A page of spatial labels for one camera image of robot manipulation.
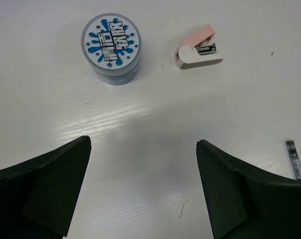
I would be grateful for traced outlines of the black gel pen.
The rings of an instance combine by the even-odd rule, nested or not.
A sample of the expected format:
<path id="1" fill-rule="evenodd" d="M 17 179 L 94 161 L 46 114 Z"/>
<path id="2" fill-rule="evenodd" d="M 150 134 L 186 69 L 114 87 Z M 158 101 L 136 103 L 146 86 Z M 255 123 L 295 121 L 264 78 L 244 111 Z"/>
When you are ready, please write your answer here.
<path id="1" fill-rule="evenodd" d="M 286 140 L 286 147 L 292 164 L 295 178 L 301 181 L 301 162 L 293 140 Z"/>

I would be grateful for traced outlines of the pink white mini stapler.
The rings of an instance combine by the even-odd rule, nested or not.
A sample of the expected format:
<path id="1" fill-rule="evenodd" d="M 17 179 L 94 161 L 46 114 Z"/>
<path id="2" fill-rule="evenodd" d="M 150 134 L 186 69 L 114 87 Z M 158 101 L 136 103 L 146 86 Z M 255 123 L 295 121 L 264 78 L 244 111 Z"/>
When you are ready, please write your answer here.
<path id="1" fill-rule="evenodd" d="M 186 37 L 175 52 L 175 66 L 181 70 L 215 65 L 223 61 L 216 44 L 209 41 L 215 35 L 213 28 L 206 24 Z"/>

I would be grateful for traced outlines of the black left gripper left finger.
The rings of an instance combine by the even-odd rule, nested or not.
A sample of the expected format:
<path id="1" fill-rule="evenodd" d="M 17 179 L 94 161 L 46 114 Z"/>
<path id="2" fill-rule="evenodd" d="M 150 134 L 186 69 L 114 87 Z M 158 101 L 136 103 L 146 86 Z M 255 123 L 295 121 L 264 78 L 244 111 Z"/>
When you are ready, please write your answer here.
<path id="1" fill-rule="evenodd" d="M 66 237 L 91 149 L 91 139 L 81 136 L 0 170 L 0 239 Z"/>

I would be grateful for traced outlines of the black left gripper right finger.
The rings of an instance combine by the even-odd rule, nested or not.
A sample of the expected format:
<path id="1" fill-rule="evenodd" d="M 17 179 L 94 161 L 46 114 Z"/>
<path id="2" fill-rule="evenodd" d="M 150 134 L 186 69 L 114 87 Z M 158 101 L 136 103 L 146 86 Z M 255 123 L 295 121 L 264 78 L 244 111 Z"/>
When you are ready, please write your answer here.
<path id="1" fill-rule="evenodd" d="M 301 181 L 240 160 L 206 140 L 197 162 L 213 237 L 301 239 Z"/>

